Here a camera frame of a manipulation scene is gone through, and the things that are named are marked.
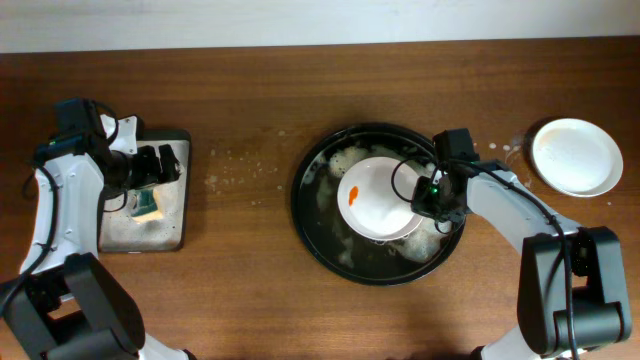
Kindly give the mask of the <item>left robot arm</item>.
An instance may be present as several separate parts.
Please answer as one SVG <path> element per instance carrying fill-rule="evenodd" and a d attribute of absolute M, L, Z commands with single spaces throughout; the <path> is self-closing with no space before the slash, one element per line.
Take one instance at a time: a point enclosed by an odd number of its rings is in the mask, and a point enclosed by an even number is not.
<path fill-rule="evenodd" d="M 31 359 L 182 359 L 147 334 L 138 306 L 97 258 L 104 176 L 87 154 L 37 166 L 27 257 L 1 315 Z"/>

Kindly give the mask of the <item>cream white plate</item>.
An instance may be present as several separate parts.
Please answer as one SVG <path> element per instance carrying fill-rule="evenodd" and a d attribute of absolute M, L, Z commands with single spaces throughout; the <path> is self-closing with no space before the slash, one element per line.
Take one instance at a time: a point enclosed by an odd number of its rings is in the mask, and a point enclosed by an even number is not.
<path fill-rule="evenodd" d="M 531 154 L 541 180 L 564 195 L 589 198 L 605 194 L 620 181 L 623 158 L 609 151 L 554 151 L 542 149 Z"/>

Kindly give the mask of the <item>pink white plate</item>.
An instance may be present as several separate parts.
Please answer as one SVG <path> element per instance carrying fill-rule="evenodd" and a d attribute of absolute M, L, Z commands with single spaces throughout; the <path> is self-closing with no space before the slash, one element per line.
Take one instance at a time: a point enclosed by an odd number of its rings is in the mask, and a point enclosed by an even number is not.
<path fill-rule="evenodd" d="M 374 241 L 393 241 L 413 232 L 423 217 L 411 211 L 419 175 L 389 157 L 372 157 L 352 166 L 339 182 L 337 204 L 346 224 Z"/>

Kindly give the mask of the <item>green yellow sponge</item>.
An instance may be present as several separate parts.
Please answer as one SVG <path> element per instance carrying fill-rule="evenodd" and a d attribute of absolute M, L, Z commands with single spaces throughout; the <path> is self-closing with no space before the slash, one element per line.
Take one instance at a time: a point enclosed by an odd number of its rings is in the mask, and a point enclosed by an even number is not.
<path fill-rule="evenodd" d="M 135 204 L 131 209 L 131 218 L 136 223 L 160 220 L 164 217 L 152 189 L 136 190 Z"/>

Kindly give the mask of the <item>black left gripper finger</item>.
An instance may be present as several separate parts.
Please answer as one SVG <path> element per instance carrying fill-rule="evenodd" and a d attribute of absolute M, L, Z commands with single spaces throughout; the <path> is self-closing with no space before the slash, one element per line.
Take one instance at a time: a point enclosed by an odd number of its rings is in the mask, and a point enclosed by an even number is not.
<path fill-rule="evenodd" d="M 169 144 L 158 147 L 160 154 L 161 173 L 158 176 L 160 183 L 171 183 L 180 178 L 180 162 Z"/>
<path fill-rule="evenodd" d="M 143 188 L 159 181 L 160 161 L 154 147 L 139 147 L 134 156 L 134 187 Z"/>

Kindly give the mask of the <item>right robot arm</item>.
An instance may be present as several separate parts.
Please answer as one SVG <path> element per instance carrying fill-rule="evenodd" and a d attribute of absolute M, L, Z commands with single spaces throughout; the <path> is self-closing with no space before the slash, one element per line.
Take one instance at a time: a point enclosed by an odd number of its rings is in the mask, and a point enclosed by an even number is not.
<path fill-rule="evenodd" d="M 418 178 L 411 209 L 435 222 L 477 215 L 520 255 L 518 324 L 477 347 L 472 358 L 576 359 L 630 337 L 631 308 L 617 235 L 553 210 L 504 163 L 451 159 L 432 176 Z"/>

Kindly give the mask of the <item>pale blue plate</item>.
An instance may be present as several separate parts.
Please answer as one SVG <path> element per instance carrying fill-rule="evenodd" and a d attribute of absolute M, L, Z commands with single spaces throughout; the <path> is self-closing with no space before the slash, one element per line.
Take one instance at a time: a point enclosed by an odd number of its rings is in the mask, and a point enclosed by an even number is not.
<path fill-rule="evenodd" d="M 581 119 L 552 120 L 535 133 L 530 158 L 542 180 L 574 197 L 595 197 L 620 181 L 624 163 L 614 139 Z"/>

